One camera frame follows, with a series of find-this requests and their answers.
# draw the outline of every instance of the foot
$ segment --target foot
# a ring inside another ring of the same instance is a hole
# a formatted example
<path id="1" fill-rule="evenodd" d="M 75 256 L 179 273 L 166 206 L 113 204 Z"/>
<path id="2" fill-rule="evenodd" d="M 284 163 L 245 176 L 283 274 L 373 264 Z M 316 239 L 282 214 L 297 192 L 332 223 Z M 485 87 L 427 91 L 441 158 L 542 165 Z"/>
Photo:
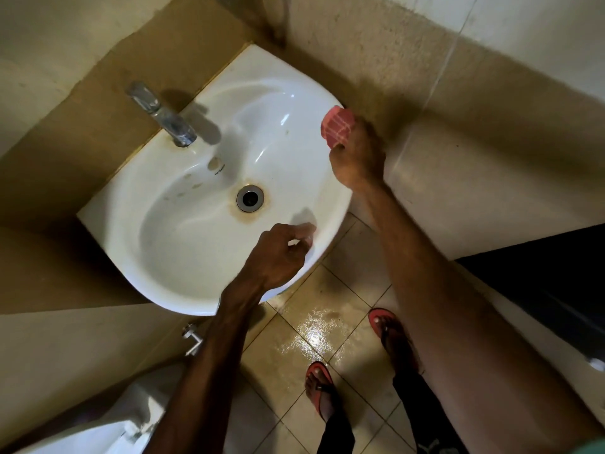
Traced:
<path id="1" fill-rule="evenodd" d="M 332 417 L 340 406 L 340 402 L 336 395 L 332 395 L 326 391 L 317 390 L 317 385 L 329 386 L 331 385 L 326 376 L 321 372 L 321 369 L 315 369 L 313 373 L 309 374 L 304 383 L 305 393 L 311 402 L 314 401 L 317 392 L 321 392 L 320 398 L 320 415 L 321 418 L 327 422 Z"/>
<path id="2" fill-rule="evenodd" d="M 374 322 L 382 332 L 387 331 L 384 348 L 391 359 L 395 372 L 398 374 L 402 371 L 409 371 L 410 367 L 418 372 L 418 362 L 401 322 L 391 317 L 376 317 Z"/>

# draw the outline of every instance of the white toilet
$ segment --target white toilet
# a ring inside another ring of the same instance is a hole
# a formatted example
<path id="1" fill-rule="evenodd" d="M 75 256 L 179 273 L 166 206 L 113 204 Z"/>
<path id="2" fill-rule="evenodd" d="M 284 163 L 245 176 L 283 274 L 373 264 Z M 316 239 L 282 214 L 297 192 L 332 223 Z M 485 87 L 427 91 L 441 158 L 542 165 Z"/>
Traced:
<path id="1" fill-rule="evenodd" d="M 185 371 L 161 368 L 134 381 L 102 418 L 65 430 L 17 454 L 140 454 Z"/>

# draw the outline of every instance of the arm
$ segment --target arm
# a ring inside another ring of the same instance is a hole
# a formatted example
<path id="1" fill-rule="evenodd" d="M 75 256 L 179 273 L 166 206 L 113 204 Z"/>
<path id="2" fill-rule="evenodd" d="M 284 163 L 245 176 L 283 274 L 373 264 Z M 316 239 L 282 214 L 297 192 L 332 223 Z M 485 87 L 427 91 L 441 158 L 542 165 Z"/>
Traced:
<path id="1" fill-rule="evenodd" d="M 288 282 L 304 264 L 311 247 L 312 224 L 276 224 L 265 231 L 246 264 L 223 290 L 216 316 L 145 454 L 185 454 L 204 446 L 223 451 L 233 382 L 253 308 L 262 295 Z M 296 245 L 288 242 L 298 239 Z"/>
<path id="2" fill-rule="evenodd" d="M 603 427 L 539 354 L 460 276 L 382 180 L 384 154 L 358 121 L 330 152 L 370 209 L 425 377 L 472 453 L 564 453 Z"/>

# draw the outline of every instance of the hand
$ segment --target hand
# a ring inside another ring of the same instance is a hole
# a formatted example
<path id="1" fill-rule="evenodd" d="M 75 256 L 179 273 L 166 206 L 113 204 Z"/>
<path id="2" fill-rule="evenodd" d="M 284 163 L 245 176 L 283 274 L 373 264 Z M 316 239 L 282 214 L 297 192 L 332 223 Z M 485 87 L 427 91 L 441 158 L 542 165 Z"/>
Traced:
<path id="1" fill-rule="evenodd" d="M 361 192 L 368 184 L 383 182 L 385 158 L 382 141 L 374 127 L 360 117 L 355 117 L 347 143 L 330 150 L 334 175 L 353 192 Z"/>
<path id="2" fill-rule="evenodd" d="M 315 226 L 311 223 L 275 224 L 261 234 L 239 276 L 256 281 L 263 293 L 281 287 L 303 267 L 314 232 Z M 291 240 L 299 242 L 289 246 Z"/>

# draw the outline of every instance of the forearm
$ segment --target forearm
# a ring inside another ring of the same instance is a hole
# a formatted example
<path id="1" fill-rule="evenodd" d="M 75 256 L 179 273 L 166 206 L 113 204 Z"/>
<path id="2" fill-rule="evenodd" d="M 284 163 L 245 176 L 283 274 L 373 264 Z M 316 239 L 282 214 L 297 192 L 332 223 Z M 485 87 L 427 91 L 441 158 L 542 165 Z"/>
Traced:
<path id="1" fill-rule="evenodd" d="M 602 427 L 382 183 L 362 191 L 427 379 L 471 452 L 564 452 Z"/>
<path id="2" fill-rule="evenodd" d="M 250 318 L 248 306 L 258 304 L 261 291 L 254 282 L 241 282 L 238 278 L 223 291 L 204 344 L 173 395 L 145 454 L 185 454 L 201 444 L 208 454 L 223 451 L 233 383 Z"/>

